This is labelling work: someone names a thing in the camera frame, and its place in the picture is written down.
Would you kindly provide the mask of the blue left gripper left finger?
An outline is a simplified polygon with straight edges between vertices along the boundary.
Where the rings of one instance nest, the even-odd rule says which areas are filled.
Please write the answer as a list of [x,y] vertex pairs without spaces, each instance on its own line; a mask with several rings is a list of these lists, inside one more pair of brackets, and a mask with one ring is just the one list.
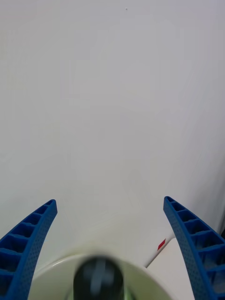
[[38,257],[56,215],[57,204],[51,199],[0,239],[0,299],[28,299]]

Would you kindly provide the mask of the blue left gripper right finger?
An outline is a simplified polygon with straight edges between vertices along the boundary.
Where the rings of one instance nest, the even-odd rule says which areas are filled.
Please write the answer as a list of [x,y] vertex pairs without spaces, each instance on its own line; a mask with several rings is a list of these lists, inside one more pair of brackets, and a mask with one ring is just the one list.
[[196,300],[225,299],[225,240],[169,196],[164,213],[178,241]]

